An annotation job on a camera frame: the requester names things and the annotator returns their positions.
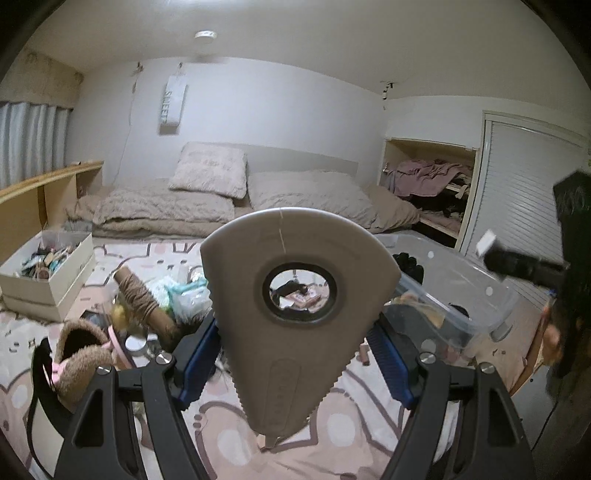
white pillow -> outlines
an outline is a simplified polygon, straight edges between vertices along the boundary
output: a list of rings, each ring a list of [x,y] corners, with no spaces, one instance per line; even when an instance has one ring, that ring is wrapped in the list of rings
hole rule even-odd
[[[353,220],[369,228],[378,216],[363,190],[346,173],[336,171],[267,171],[248,177],[255,210],[307,207]]]
[[[240,148],[187,143],[170,179],[171,190],[210,192],[236,199],[246,195],[246,158]]]

blue gripper pad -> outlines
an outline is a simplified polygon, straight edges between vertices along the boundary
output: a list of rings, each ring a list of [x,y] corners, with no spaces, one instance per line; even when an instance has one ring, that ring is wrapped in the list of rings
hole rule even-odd
[[[398,400],[407,410],[411,410],[418,399],[411,391],[408,368],[402,356],[377,322],[366,338],[392,398]]]
[[[205,332],[203,340],[199,342],[199,346],[184,372],[184,388],[178,397],[183,409],[187,408],[190,403],[199,400],[220,352],[220,347],[217,322],[214,321]]]

fluffy pillow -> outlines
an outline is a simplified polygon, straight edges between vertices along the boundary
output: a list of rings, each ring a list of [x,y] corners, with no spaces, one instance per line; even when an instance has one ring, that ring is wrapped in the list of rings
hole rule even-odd
[[[410,227],[420,219],[420,211],[410,202],[396,197],[380,185],[365,189],[369,199],[378,212],[369,231],[381,233],[392,228]]]
[[[369,228],[377,213],[363,190],[346,173],[335,171],[268,171],[248,177],[255,210],[308,207],[353,220]]]
[[[246,195],[246,158],[240,148],[187,143],[170,179],[171,190],[217,193],[236,199]]]

cardboard box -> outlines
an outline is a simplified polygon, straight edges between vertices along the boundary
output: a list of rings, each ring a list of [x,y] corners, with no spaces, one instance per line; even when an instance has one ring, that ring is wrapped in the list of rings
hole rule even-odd
[[[90,274],[96,266],[94,255],[82,268],[81,272],[74,279],[74,282],[66,292],[66,294],[57,302],[56,305],[45,305],[42,303],[35,303],[26,300],[14,299],[4,295],[4,304],[10,310],[26,315],[30,318],[39,318],[44,320],[52,320],[54,322],[63,322],[68,315],[68,312],[74,305],[80,290],[84,283],[90,277]]]
[[[15,272],[20,272],[22,263],[29,260],[31,255],[37,251],[41,240],[48,245],[57,244],[58,247],[79,245],[49,280],[14,276]],[[70,292],[72,285],[91,258],[94,258],[94,249],[90,233],[51,230],[39,232],[14,252],[0,267],[0,290],[2,290],[3,296],[13,300],[56,307]]]

brown fuzzy slipper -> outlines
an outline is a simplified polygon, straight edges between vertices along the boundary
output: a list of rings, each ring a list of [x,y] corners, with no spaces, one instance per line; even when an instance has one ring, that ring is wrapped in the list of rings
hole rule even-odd
[[[85,320],[67,322],[57,342],[52,381],[69,410],[76,409],[99,365],[113,365],[107,336]]]

